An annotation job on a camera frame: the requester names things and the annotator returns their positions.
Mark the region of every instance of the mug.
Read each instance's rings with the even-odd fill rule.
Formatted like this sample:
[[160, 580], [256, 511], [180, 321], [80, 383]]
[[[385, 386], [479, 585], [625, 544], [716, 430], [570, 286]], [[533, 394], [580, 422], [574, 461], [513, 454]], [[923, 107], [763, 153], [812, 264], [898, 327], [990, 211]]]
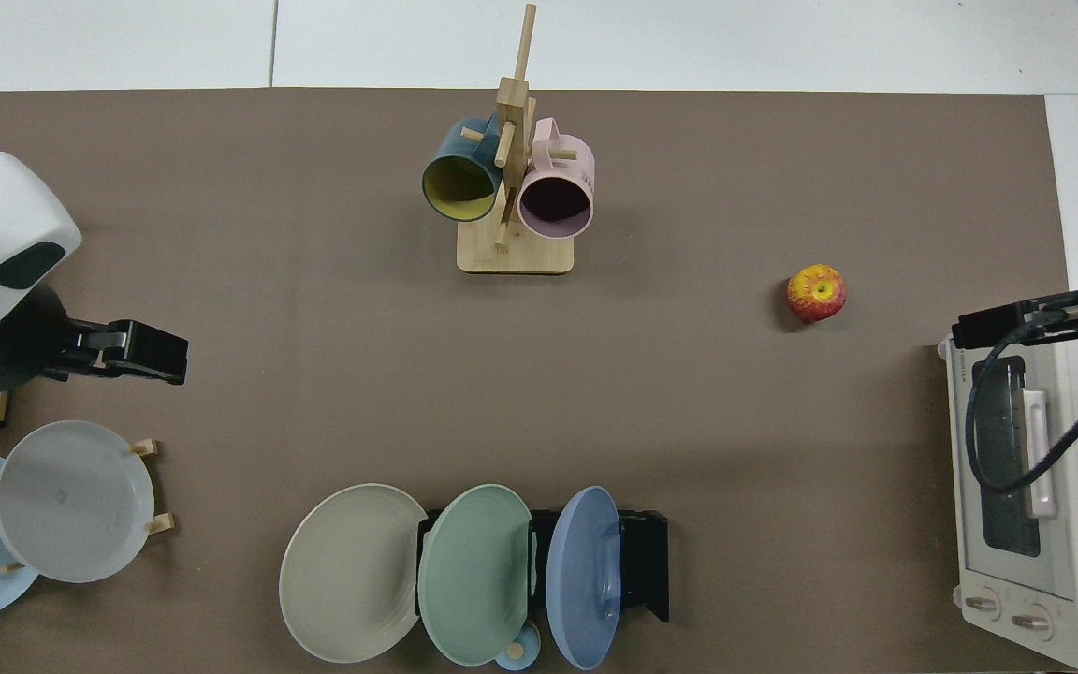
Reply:
[[497, 200], [497, 187], [501, 183], [501, 169], [493, 165], [498, 139], [496, 114], [457, 121], [423, 171], [427, 204], [455, 221], [485, 217]]
[[[552, 154], [577, 153], [577, 159]], [[593, 221], [593, 151], [583, 140], [561, 134], [556, 120], [536, 123], [530, 141], [534, 167], [519, 189], [519, 219], [544, 238], [570, 238]]]

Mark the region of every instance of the apple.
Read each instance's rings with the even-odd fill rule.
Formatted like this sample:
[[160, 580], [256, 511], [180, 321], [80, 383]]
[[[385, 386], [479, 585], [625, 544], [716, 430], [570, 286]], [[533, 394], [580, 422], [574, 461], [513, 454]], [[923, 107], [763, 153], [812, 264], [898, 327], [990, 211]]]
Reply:
[[833, 266], [808, 265], [788, 280], [788, 306], [805, 322], [830, 318], [846, 302], [847, 283]]

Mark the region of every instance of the green plate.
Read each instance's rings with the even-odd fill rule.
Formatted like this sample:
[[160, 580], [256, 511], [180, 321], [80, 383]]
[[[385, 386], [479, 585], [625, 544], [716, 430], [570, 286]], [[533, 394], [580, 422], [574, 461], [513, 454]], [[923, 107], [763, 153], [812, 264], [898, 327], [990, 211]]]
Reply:
[[529, 522], [513, 491], [474, 486], [424, 538], [418, 607], [431, 641], [452, 662], [492, 661], [526, 622]]

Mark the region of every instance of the pink mug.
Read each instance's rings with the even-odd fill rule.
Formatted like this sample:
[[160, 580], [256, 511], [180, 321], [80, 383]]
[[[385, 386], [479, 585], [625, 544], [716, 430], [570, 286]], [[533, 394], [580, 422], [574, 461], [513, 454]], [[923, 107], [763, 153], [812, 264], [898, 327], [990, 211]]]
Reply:
[[585, 231], [593, 221], [594, 165], [590, 146], [578, 137], [561, 134], [556, 120], [545, 118], [536, 123], [530, 159], [534, 166], [519, 189], [522, 224], [544, 238], [570, 238]]

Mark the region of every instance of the oven door handle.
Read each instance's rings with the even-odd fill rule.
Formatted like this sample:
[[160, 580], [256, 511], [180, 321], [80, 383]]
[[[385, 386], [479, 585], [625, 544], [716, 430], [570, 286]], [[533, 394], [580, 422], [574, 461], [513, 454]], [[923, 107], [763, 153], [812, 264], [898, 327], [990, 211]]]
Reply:
[[[1047, 393], [1022, 388], [1022, 418], [1025, 438], [1025, 469], [1031, 470], [1051, 451], [1051, 435], [1047, 429]], [[1035, 520], [1052, 520], [1060, 514], [1053, 494], [1052, 471], [1035, 479], [1025, 492], [1026, 513]]]

